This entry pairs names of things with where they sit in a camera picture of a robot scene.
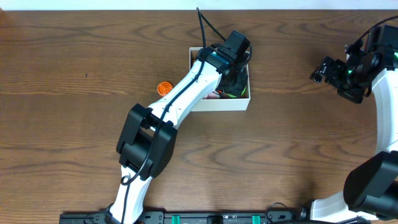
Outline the white cardboard box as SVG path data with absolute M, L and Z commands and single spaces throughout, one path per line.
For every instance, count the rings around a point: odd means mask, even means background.
M 251 99 L 249 78 L 246 92 L 240 98 L 203 99 L 215 91 L 221 79 L 216 68 L 205 61 L 205 49 L 190 48 L 191 52 L 197 53 L 195 62 L 190 65 L 186 77 L 170 93 L 171 99 L 167 100 L 170 109 L 184 116 L 191 111 L 245 111 Z

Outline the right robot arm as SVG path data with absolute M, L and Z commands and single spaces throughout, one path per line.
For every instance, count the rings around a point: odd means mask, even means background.
M 310 75 L 356 104 L 374 95 L 377 143 L 372 158 L 352 170 L 341 192 L 303 207 L 302 220 L 370 223 L 397 218 L 397 28 L 381 22 L 346 47 L 345 61 L 325 57 Z

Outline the white pink toy figure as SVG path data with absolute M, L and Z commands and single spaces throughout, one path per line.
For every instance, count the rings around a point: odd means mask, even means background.
M 207 94 L 203 99 L 208 100 L 208 99 L 219 99 L 221 98 L 222 95 L 218 91 L 212 91 L 211 93 Z

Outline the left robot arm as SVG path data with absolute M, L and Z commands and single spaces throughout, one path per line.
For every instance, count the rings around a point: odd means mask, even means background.
M 116 151 L 120 155 L 121 183 L 106 215 L 108 223 L 135 223 L 152 179 L 169 163 L 178 127 L 194 107 L 219 86 L 239 97 L 248 78 L 244 68 L 252 55 L 250 41 L 232 31 L 223 44 L 197 53 L 187 75 L 165 96 L 144 107 L 134 105 L 125 120 Z M 224 80 L 231 80 L 224 85 Z

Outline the orange round toy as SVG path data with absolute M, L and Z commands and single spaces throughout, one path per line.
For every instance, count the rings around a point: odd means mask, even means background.
M 157 92 L 160 96 L 165 96 L 171 92 L 174 86 L 167 81 L 161 82 L 157 85 Z

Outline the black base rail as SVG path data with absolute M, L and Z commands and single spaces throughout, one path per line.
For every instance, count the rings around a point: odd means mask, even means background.
M 168 213 L 143 212 L 136 224 L 266 224 L 297 220 L 289 210 L 271 210 L 267 213 Z M 105 211 L 89 214 L 61 214 L 60 224 L 116 223 Z

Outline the green numbered ball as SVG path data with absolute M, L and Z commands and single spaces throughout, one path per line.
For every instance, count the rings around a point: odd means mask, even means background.
M 221 96 L 224 98 L 240 98 L 246 92 L 246 87 L 238 88 L 226 88 L 221 92 Z

